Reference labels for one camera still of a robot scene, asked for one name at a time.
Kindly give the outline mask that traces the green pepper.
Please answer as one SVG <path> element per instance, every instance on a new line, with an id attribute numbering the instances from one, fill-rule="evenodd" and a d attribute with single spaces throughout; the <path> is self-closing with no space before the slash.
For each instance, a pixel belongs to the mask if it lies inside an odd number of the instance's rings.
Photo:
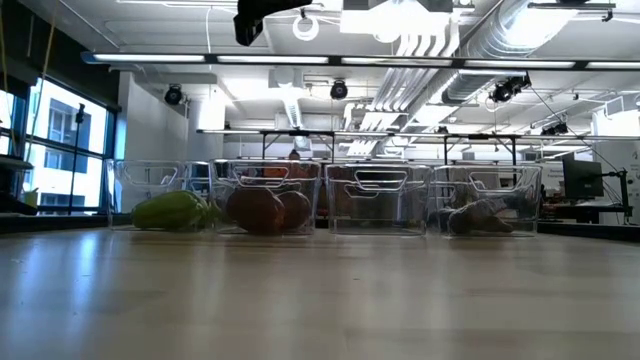
<path id="1" fill-rule="evenodd" d="M 187 190 L 163 193 L 137 204 L 131 212 L 138 229 L 186 230 L 197 227 L 208 212 L 208 204 Z"/>

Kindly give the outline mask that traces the grey-brown items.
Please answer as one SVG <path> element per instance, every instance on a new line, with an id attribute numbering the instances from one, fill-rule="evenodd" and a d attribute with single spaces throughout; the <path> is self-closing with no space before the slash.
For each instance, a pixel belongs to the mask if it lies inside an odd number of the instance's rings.
<path id="1" fill-rule="evenodd" d="M 454 210 L 447 221 L 453 234 L 468 234 L 473 231 L 511 233 L 513 227 L 498 217 L 507 209 L 502 199 L 480 199 Z"/>

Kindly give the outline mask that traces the black monitor on arm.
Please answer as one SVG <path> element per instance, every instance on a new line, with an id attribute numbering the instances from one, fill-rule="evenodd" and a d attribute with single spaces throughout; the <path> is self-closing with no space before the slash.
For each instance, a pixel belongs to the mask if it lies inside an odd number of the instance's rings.
<path id="1" fill-rule="evenodd" d="M 565 196 L 574 200 L 604 196 L 603 171 L 599 162 L 563 160 Z"/>

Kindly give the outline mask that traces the overhead LED light bar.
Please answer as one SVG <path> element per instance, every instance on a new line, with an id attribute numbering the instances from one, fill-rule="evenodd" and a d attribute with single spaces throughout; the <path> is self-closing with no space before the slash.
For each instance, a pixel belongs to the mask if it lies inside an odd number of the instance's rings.
<path id="1" fill-rule="evenodd" d="M 456 70 L 640 72 L 640 60 L 83 52 L 87 64 L 329 66 Z"/>

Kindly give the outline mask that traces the person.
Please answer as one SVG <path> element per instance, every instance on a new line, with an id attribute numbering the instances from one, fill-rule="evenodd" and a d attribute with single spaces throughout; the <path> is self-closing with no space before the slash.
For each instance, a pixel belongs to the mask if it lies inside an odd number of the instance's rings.
<path id="1" fill-rule="evenodd" d="M 293 149 L 286 159 L 264 163 L 262 175 L 266 178 L 314 179 L 320 174 L 320 165 L 305 161 L 301 154 Z"/>

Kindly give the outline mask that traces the clear plastic bin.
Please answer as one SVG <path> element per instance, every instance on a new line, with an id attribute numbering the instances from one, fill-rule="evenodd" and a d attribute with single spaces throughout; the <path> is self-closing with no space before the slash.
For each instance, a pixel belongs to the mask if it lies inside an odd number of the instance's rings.
<path id="1" fill-rule="evenodd" d="M 198 161 L 109 160 L 105 163 L 108 188 L 107 219 L 113 229 L 163 232 L 198 232 L 213 227 L 209 201 L 209 166 Z M 138 229 L 132 224 L 133 208 L 154 196 L 187 190 L 208 204 L 208 212 L 197 227 L 186 230 Z"/>
<path id="2" fill-rule="evenodd" d="M 340 235 L 423 236 L 431 175 L 421 164 L 328 165 L 328 229 Z"/>
<path id="3" fill-rule="evenodd" d="M 541 168 L 507 165 L 446 165 L 434 169 L 427 198 L 426 226 L 450 238 L 531 236 L 537 231 L 541 199 Z M 480 199 L 502 199 L 507 209 L 498 217 L 511 233 L 473 231 L 453 234 L 450 214 Z"/>
<path id="4" fill-rule="evenodd" d="M 219 234 L 309 234 L 321 165 L 300 160 L 213 160 L 210 200 Z"/>

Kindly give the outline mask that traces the black tripod stand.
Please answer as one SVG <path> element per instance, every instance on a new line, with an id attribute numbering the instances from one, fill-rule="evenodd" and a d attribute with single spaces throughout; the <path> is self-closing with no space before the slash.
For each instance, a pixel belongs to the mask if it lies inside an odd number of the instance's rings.
<path id="1" fill-rule="evenodd" d="M 77 167 L 77 157 L 79 152 L 78 145 L 79 145 L 79 137 L 81 132 L 81 125 L 84 121 L 84 115 L 85 115 L 85 105 L 83 103 L 80 103 L 78 112 L 75 115 L 76 133 L 75 133 L 73 162 L 72 162 L 72 170 L 71 170 L 70 194 L 69 194 L 69 201 L 68 201 L 68 208 L 67 208 L 68 215 L 71 215 L 73 213 L 73 207 L 74 207 L 75 173 L 76 173 L 76 167 Z"/>

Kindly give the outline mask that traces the large window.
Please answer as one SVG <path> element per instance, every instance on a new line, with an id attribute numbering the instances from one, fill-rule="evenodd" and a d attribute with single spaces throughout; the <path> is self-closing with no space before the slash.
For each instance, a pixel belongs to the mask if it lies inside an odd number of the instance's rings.
<path id="1" fill-rule="evenodd" d="M 22 202 L 25 191 L 38 188 L 38 213 L 67 214 L 75 115 L 85 105 L 71 215 L 104 211 L 104 163 L 113 154 L 115 114 L 55 82 L 39 78 L 24 97 L 0 86 L 0 154 L 19 157 L 33 168 L 14 180 Z"/>

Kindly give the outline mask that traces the dark distant desk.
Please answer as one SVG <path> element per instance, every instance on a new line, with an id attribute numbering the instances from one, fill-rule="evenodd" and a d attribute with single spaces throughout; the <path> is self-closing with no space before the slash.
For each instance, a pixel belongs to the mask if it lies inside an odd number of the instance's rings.
<path id="1" fill-rule="evenodd" d="M 631 206 L 621 204 L 543 204 L 541 221 L 575 220 L 582 224 L 599 224 L 601 214 L 621 214 L 624 218 L 633 215 Z"/>

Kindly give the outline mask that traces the distant black light frame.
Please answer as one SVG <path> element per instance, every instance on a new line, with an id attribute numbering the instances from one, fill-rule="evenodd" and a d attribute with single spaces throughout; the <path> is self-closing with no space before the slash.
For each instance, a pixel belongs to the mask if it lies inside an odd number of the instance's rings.
<path id="1" fill-rule="evenodd" d="M 451 134 L 451 133 L 394 133 L 394 132 L 347 132 L 321 130 L 203 130 L 199 134 L 223 136 L 260 136 L 262 138 L 261 157 L 266 157 L 267 149 L 278 139 L 288 136 L 297 138 L 317 138 L 330 152 L 333 162 L 337 154 L 343 152 L 347 157 L 374 159 L 400 159 L 404 151 L 420 145 L 429 145 L 441 155 L 443 162 L 449 161 L 448 153 L 459 144 L 482 145 L 492 143 L 511 153 L 512 162 L 517 162 L 517 147 L 537 145 L 542 152 L 554 151 L 557 146 L 569 144 L 590 149 L 599 142 L 640 142 L 640 136 L 594 136 L 594 135 L 519 135 L 519 134 Z"/>

